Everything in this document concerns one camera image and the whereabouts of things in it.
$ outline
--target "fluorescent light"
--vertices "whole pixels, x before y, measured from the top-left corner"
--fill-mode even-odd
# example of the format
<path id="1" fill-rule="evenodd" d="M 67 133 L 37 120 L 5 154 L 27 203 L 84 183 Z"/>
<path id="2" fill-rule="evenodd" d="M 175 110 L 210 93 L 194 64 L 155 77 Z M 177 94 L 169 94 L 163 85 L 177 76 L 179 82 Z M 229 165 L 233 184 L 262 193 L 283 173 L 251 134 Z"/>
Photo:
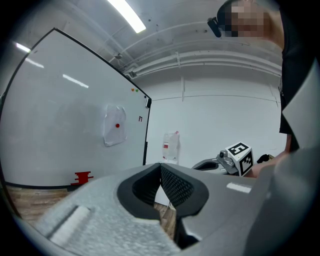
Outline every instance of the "fluorescent light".
<path id="1" fill-rule="evenodd" d="M 26 58 L 25 61 L 26 61 L 26 62 L 29 62 L 29 63 L 31 63 L 31 64 L 39 67 L 39 68 L 44 68 L 44 67 L 45 67 L 44 65 L 41 65 L 41 64 L 39 64 L 39 63 L 37 63 L 37 62 L 34 62 L 33 60 L 31 60 L 31 59 L 29 59 L 29 58 Z"/>
<path id="2" fill-rule="evenodd" d="M 73 79 L 72 77 L 70 77 L 70 76 L 68 76 L 68 75 L 66 75 L 66 74 L 64 74 L 64 75 L 62 75 L 62 76 L 63 76 L 65 79 L 68 79 L 69 81 L 74 82 L 74 83 L 76 83 L 76 84 L 78 84 L 78 85 L 80 85 L 80 86 L 82 86 L 82 87 L 84 87 L 84 88 L 89 88 L 88 85 L 85 85 L 84 83 L 79 82 L 78 80 Z"/>
<path id="3" fill-rule="evenodd" d="M 130 5 L 125 0 L 108 0 L 108 2 L 118 10 L 118 12 L 126 19 L 136 33 L 146 29 L 141 19 L 139 19 L 138 15 L 134 10 L 132 10 Z"/>
<path id="4" fill-rule="evenodd" d="M 16 45 L 16 47 L 18 47 L 19 49 L 21 49 L 21 50 L 23 50 L 23 51 L 25 51 L 25 52 L 27 52 L 27 53 L 30 53 L 30 52 L 31 52 L 31 50 L 30 50 L 29 48 L 23 46 L 23 45 L 20 44 L 20 43 L 16 43 L 15 45 Z"/>

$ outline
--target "whiteboard frame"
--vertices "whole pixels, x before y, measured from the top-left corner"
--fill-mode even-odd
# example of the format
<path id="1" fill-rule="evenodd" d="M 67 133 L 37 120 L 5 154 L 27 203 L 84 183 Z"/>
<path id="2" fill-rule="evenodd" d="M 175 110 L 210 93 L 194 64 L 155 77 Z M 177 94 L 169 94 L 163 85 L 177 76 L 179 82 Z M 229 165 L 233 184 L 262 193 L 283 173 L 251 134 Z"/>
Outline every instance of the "whiteboard frame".
<path id="1" fill-rule="evenodd" d="M 117 73 L 119 73 L 121 76 L 123 76 L 126 80 L 128 80 L 133 86 L 135 86 L 140 92 L 142 92 L 147 99 L 150 100 L 150 102 L 152 103 L 152 99 L 143 91 L 141 90 L 133 81 L 131 81 L 127 76 L 125 76 L 122 72 L 120 72 L 116 67 L 114 67 L 112 64 L 110 64 L 107 60 L 105 60 L 102 56 L 100 56 L 99 54 L 97 54 L 95 51 L 93 51 L 92 49 L 90 49 L 88 46 L 86 46 L 85 44 L 81 43 L 80 41 L 78 41 L 77 39 L 75 39 L 74 37 L 70 36 L 69 34 L 61 31 L 60 29 L 53 27 L 48 33 L 46 33 L 38 42 L 36 42 L 34 44 L 34 46 L 30 49 L 30 52 L 28 52 L 27 54 L 25 54 L 25 56 L 23 57 L 23 59 L 20 61 L 19 65 L 16 67 L 15 71 L 13 72 L 13 75 L 5 89 L 5 92 L 3 93 L 3 95 L 0 96 L 0 122 L 1 122 L 1 117 L 2 117 L 2 111 L 3 111 L 3 107 L 4 104 L 6 102 L 6 96 L 8 94 L 8 91 L 10 89 L 10 86 L 13 82 L 13 80 L 15 79 L 16 74 L 18 73 L 20 67 L 22 66 L 22 64 L 24 63 L 25 59 L 30 55 L 30 53 L 34 50 L 34 48 L 37 47 L 37 45 L 43 40 L 45 39 L 49 34 L 51 34 L 53 31 L 56 31 L 60 34 L 62 34 L 63 36 L 71 39 L 72 41 L 74 41 L 75 43 L 77 43 L 78 45 L 82 46 L 83 48 L 85 48 L 86 50 L 88 50 L 90 53 L 92 53 L 93 55 L 95 55 L 96 57 L 98 57 L 100 60 L 102 60 L 104 63 L 106 63 L 107 65 L 109 65 L 111 68 L 113 68 Z M 142 165 L 146 165 L 146 158 L 147 158 L 147 148 L 148 148 L 148 142 L 147 142 L 147 134 L 148 134 L 148 124 L 149 124 L 149 116 L 150 116 L 150 108 L 149 107 L 149 111 L 148 111 L 148 118 L 147 118 L 147 123 L 146 123 L 146 130 L 145 130 L 145 139 L 144 139 L 144 152 L 143 152 L 143 162 Z M 12 186 L 12 187 L 17 187 L 17 188 L 26 188 L 26 189 L 40 189 L 40 190 L 55 190 L 55 189 L 67 189 L 68 191 L 73 191 L 75 189 L 77 189 L 78 187 L 82 186 L 82 185 L 61 185 L 61 186 L 34 186 L 34 185 L 23 185 L 23 184 L 16 184 L 16 183 L 11 183 L 11 182 L 7 182 L 5 180 L 4 177 L 4 173 L 3 173 L 3 169 L 2 169 L 2 165 L 1 165 L 1 158 L 0 158 L 0 182 L 3 185 L 8 185 L 8 186 Z"/>

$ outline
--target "person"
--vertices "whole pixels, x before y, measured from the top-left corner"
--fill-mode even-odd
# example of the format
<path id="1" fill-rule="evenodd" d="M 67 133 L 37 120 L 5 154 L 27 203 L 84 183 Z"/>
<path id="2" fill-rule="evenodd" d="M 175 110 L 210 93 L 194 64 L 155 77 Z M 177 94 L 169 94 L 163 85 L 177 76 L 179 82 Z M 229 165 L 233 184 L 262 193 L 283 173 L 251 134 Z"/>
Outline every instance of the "person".
<path id="1" fill-rule="evenodd" d="M 225 31 L 226 36 L 268 40 L 282 49 L 279 132 L 287 134 L 286 145 L 282 153 L 267 162 L 255 164 L 246 175 L 256 178 L 263 167 L 277 164 L 299 148 L 282 111 L 304 82 L 315 56 L 305 46 L 303 37 L 281 7 L 274 10 L 262 6 L 256 0 L 228 0 L 220 7 L 213 21 L 213 25 Z M 212 31 L 217 37 L 221 36 L 219 32 L 217 34 L 217 28 Z"/>

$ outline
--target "red label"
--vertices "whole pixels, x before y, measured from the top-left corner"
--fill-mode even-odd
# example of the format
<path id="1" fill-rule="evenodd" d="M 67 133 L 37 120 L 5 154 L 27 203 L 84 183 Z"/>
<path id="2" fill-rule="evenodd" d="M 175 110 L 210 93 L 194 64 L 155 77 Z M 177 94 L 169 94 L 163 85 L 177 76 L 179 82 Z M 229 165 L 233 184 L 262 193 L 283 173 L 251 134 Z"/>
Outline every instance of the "red label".
<path id="1" fill-rule="evenodd" d="M 71 185 L 80 185 L 80 184 L 87 183 L 88 179 L 93 178 L 93 176 L 88 177 L 89 173 L 91 173 L 91 171 L 75 172 L 74 174 L 78 176 L 78 178 L 75 178 L 75 180 L 79 181 L 79 182 L 78 183 L 71 183 Z"/>

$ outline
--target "plastic bag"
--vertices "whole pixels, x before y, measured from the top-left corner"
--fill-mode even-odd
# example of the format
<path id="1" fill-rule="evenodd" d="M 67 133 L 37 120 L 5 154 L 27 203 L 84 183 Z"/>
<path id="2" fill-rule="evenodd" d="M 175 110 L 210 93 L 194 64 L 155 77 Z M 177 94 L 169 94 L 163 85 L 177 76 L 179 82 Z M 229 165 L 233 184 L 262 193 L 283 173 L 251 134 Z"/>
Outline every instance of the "plastic bag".
<path id="1" fill-rule="evenodd" d="M 104 145 L 110 147 L 127 139 L 125 131 L 126 112 L 122 106 L 108 105 L 104 117 Z"/>
<path id="2" fill-rule="evenodd" d="M 162 156 L 165 160 L 178 161 L 179 132 L 167 132 L 163 136 Z"/>

